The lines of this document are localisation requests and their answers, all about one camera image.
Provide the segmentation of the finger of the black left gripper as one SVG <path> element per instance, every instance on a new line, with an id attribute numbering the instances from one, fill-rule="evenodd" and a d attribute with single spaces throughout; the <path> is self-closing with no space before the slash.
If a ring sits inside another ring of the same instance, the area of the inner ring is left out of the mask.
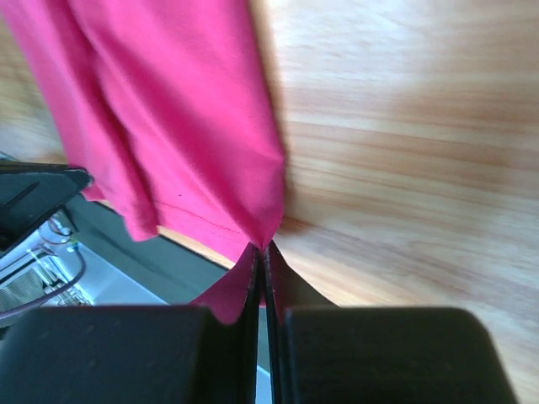
<path id="1" fill-rule="evenodd" d="M 80 194 L 93 178 L 81 167 L 1 163 L 1 251 L 8 253 Z"/>

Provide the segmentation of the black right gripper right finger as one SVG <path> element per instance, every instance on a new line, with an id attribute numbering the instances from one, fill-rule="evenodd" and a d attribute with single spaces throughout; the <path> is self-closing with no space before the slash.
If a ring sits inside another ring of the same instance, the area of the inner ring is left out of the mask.
<path id="1" fill-rule="evenodd" d="M 339 307 L 264 252 L 277 403 L 514 403 L 486 327 L 441 306 Z"/>

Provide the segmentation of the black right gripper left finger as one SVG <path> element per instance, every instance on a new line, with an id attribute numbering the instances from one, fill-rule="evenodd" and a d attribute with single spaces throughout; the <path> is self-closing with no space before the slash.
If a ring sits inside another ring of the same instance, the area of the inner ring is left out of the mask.
<path id="1" fill-rule="evenodd" d="M 187 305 L 45 307 L 1 348 L 4 403 L 252 403 L 259 250 Z"/>

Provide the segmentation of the magenta pink t shirt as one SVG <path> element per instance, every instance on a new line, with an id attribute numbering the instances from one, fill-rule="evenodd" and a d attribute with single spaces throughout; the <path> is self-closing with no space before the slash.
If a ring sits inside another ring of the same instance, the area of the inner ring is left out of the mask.
<path id="1" fill-rule="evenodd" d="M 235 260 L 284 209 L 285 154 L 246 1 L 4 1 L 89 200 Z"/>

